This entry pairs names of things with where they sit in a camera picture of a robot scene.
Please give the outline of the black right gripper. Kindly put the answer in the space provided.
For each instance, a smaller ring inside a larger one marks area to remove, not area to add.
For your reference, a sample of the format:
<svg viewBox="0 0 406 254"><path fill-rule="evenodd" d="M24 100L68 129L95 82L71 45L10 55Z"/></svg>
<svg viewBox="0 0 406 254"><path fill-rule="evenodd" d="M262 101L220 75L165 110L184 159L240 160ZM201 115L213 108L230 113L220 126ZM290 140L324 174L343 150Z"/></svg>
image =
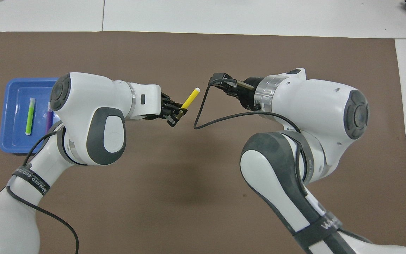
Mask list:
<svg viewBox="0 0 406 254"><path fill-rule="evenodd" d="M229 96L237 98L241 105L250 111L260 110L258 103L254 102L254 95L258 84L261 82L261 77L248 77L244 83L253 86L252 90L237 86L236 80L227 73L214 73L209 79L208 87L213 86L222 89Z"/></svg>

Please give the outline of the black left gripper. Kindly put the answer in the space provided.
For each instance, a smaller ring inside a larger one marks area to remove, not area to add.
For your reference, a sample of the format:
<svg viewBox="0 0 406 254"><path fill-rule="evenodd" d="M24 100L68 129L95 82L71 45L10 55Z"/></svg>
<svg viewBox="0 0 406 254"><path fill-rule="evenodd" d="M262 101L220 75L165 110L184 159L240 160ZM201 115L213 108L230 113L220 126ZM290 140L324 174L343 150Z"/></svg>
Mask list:
<svg viewBox="0 0 406 254"><path fill-rule="evenodd" d="M187 108L182 108L182 103L177 103L170 96L161 92L161 112L159 114L141 115L145 120L154 120L157 118L166 119L171 127L175 127L182 116L187 113Z"/></svg>

